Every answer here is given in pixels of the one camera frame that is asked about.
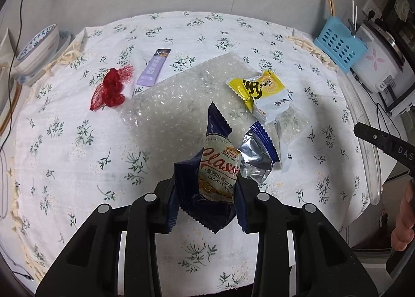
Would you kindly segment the right hand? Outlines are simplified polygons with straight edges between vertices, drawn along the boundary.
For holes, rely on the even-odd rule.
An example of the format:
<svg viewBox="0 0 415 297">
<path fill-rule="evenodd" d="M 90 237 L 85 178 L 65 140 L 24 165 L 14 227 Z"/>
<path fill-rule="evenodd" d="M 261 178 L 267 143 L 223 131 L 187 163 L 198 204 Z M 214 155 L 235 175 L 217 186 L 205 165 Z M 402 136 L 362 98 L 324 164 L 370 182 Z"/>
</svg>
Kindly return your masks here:
<svg viewBox="0 0 415 297">
<path fill-rule="evenodd" d="M 395 251 L 403 251 L 414 240 L 414 185 L 410 181 L 404 190 L 395 228 L 391 234 L 391 246 Z"/>
</svg>

